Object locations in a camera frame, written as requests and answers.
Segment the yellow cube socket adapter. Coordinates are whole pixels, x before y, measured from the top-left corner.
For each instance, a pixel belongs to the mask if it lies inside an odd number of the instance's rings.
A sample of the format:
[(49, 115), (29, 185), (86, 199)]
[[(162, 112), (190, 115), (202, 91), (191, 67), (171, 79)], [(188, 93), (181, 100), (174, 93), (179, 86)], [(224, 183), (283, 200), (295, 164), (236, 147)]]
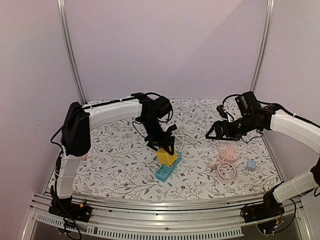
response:
[(172, 166), (178, 159), (177, 151), (174, 150), (174, 155), (169, 155), (163, 148), (156, 151), (157, 158), (162, 165)]

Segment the teal power strip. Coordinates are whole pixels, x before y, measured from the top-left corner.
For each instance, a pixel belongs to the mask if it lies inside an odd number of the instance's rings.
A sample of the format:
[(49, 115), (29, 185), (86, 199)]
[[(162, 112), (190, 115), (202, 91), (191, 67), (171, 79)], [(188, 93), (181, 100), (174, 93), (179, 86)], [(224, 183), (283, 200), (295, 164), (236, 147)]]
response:
[(161, 182), (165, 182), (171, 176), (172, 172), (180, 163), (181, 159), (182, 159), (182, 153), (178, 151), (177, 159), (175, 160), (175, 162), (171, 166), (162, 164), (158, 168), (158, 170), (155, 172), (155, 178)]

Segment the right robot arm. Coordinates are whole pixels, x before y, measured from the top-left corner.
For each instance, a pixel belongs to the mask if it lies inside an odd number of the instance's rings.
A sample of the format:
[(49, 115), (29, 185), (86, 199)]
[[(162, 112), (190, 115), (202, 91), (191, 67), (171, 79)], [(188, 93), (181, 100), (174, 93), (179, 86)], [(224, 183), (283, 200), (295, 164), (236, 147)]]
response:
[[(308, 119), (288, 111), (279, 103), (268, 103), (256, 98), (252, 91), (234, 94), (240, 112), (237, 119), (226, 119), (224, 105), (216, 109), (223, 117), (215, 121), (206, 139), (218, 141), (239, 141), (252, 131), (269, 131), (287, 137), (305, 148), (320, 154), (320, 126)], [(267, 192), (258, 213), (262, 218), (269, 218), (278, 210), (281, 203), (309, 193), (320, 186), (320, 164), (317, 162), (311, 169), (302, 172), (288, 181), (281, 183)]]

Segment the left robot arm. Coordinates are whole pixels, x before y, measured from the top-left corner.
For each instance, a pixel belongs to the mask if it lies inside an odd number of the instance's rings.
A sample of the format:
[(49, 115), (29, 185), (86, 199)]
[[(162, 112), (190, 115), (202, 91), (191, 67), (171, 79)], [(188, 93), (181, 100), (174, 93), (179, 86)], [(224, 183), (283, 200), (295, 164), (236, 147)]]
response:
[(178, 158), (175, 149), (176, 130), (173, 124), (163, 129), (161, 124), (173, 117), (173, 107), (168, 98), (154, 92), (133, 93), (129, 97), (108, 102), (85, 104), (73, 102), (68, 109), (61, 133), (59, 157), (55, 165), (55, 183), (52, 199), (55, 209), (63, 216), (74, 213), (72, 186), (81, 160), (91, 148), (91, 131), (102, 125), (133, 118), (143, 125), (144, 141), (154, 151), (163, 165), (171, 166)]

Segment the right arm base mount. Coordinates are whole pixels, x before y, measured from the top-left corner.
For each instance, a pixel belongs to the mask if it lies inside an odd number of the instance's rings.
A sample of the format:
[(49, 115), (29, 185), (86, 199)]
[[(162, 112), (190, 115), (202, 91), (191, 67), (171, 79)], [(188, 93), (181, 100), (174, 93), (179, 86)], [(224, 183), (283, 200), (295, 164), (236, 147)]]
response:
[(283, 215), (285, 209), (282, 205), (278, 208), (265, 208), (263, 203), (260, 204), (246, 204), (240, 210), (240, 216), (245, 223), (256, 222)]

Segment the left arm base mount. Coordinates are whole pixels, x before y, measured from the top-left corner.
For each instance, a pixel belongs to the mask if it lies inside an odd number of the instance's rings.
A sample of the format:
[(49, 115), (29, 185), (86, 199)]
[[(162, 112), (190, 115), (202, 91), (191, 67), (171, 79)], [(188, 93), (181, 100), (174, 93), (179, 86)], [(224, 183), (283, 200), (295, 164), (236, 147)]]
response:
[(72, 203), (70, 198), (52, 200), (48, 212), (52, 215), (88, 223), (93, 208), (83, 203)]

